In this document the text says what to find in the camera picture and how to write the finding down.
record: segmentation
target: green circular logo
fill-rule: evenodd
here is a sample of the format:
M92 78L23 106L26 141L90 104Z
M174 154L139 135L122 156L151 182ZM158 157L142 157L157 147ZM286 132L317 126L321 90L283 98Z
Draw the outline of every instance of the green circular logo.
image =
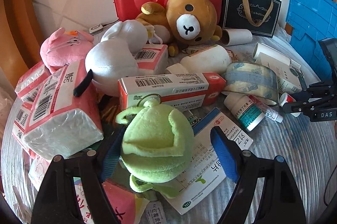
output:
M294 76L298 77L298 73L297 73L297 71L296 71L295 69L289 68L289 70L291 71L291 73L292 73Z
M188 206L190 206L191 205L191 201L187 201L184 205L183 205L183 208L185 209L185 208L187 208Z

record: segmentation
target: black gift bag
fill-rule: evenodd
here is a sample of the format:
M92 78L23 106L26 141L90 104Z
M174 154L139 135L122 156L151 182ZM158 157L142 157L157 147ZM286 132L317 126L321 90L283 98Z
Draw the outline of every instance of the black gift bag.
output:
M280 9L280 0L223 0L219 25L223 29L248 29L253 35L272 37Z

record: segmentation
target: wooden bed frame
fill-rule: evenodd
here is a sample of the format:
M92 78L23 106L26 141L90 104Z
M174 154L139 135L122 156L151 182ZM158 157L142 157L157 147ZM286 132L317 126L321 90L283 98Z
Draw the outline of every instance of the wooden bed frame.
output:
M285 29L292 33L290 25ZM41 60L43 40L32 0L0 0L0 67L13 87Z

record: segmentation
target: blue plastic crate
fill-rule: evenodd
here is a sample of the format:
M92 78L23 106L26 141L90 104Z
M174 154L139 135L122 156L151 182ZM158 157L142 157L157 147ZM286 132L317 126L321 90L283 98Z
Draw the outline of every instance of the blue plastic crate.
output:
M294 28L291 46L322 80L331 79L331 67L318 44L337 38L337 4L332 0L290 0L286 21Z

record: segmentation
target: metal screw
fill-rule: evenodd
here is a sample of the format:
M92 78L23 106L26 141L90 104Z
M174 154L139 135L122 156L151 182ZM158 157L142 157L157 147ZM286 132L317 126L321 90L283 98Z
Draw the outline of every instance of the metal screw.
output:
M252 153L250 151L248 151L248 150L243 150L242 154L243 154L244 157L247 157L247 158L252 155Z
M282 162L284 162L284 157L278 155L278 156L276 157L276 160L282 163Z
M58 162L58 161L60 161L61 159L62 159L62 156L56 155L56 156L54 156L53 161L54 161L54 162Z
M89 150L89 151L87 151L87 156L89 156L89 157L93 157L95 154L96 154L95 150Z

